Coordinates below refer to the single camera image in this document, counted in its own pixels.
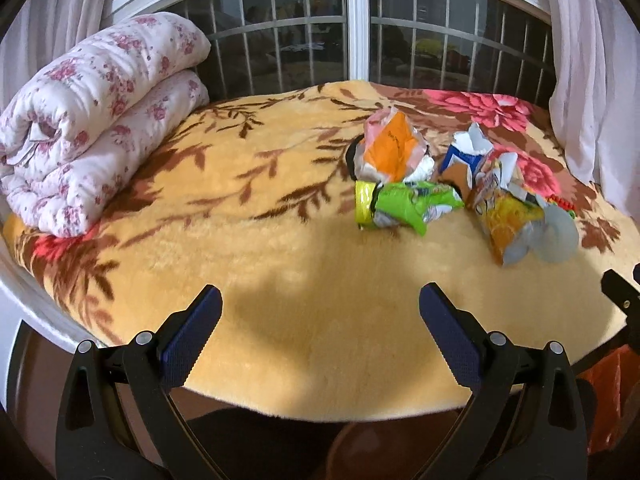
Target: white curtain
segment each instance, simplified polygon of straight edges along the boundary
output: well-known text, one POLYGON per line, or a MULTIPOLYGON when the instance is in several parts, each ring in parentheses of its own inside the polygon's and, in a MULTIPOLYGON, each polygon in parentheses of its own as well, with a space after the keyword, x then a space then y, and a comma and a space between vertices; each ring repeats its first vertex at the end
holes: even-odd
POLYGON ((569 170, 640 221, 640 33, 619 0, 549 1, 549 111, 569 170))
MULTIPOLYGON (((27 0, 0 44, 0 110, 38 70, 97 32, 105 0, 27 0)), ((0 196, 2 221, 10 213, 0 196)), ((32 276, 18 268, 0 239, 0 312, 12 308, 69 351, 89 334, 64 314, 32 276)))
POLYGON ((0 43, 0 112, 38 70, 98 32, 104 2, 25 2, 0 43))

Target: floral quilt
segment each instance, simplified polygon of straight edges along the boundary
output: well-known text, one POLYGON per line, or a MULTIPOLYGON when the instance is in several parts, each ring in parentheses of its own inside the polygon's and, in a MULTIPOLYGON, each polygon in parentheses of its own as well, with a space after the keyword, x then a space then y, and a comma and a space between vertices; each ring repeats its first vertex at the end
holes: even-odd
POLYGON ((417 308, 437 282, 516 344, 562 342, 576 360, 624 325, 600 293, 630 278, 635 224, 568 173, 548 112, 502 95, 341 82, 197 110, 152 153, 85 235, 4 226, 16 261, 109 344, 156 330, 206 283, 223 316, 187 386, 264 413, 371 420, 463 404, 417 308), (411 230, 359 231, 345 152, 365 119, 396 106, 444 156, 477 121, 515 151, 528 184, 575 205, 577 255, 497 266, 470 211, 411 230))

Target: snack wrapper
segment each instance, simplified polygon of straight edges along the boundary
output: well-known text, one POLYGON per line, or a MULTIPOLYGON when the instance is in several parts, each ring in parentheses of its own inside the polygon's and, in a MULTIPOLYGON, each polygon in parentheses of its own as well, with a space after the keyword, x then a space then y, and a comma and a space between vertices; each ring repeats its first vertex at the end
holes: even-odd
POLYGON ((471 175, 476 176, 493 148, 491 141, 482 133, 480 125, 472 123, 466 132, 453 134, 453 142, 442 160, 440 173, 452 164, 463 163, 469 167, 471 175))
POLYGON ((518 185, 517 160, 516 153, 503 153, 486 174, 478 174, 471 207, 500 266, 514 264, 529 249, 546 262, 562 262, 577 249, 575 223, 557 205, 518 185))
POLYGON ((428 222, 463 205, 457 192, 447 184, 356 182, 356 222, 362 227, 405 224, 424 236, 428 222))
POLYGON ((379 110, 367 119, 353 165, 357 180, 383 184, 402 182, 416 169, 420 179, 427 180, 434 167, 427 141, 395 107, 379 110))

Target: metal grille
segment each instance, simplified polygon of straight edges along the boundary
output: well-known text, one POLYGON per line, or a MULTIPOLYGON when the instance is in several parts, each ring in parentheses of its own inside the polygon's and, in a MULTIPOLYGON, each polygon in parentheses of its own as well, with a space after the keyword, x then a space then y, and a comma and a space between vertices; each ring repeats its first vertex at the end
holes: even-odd
POLYGON ((502 93, 546 106, 551 29, 499 0, 370 0, 370 79, 502 93))
POLYGON ((185 0, 212 49, 198 74, 212 100, 348 78, 346 0, 185 0))

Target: bed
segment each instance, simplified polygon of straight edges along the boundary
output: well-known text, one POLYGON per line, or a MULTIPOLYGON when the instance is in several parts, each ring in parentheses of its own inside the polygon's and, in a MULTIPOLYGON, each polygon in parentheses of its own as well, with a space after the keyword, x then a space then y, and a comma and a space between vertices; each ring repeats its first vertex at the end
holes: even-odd
POLYGON ((572 361, 624 318, 599 291, 609 268, 630 278, 635 224, 567 171, 548 112, 507 96, 363 81, 201 108, 152 153, 87 234, 56 238, 4 224, 15 261, 108 344, 157 329, 206 283, 223 317, 187 386, 239 406, 306 420, 380 420, 462 405, 418 314, 437 282, 454 304, 514 343, 562 342, 572 361), (527 183, 576 209, 580 248, 564 264, 532 254, 492 260, 473 213, 360 231, 344 161, 374 111, 394 105, 436 160, 477 121, 516 151, 527 183))

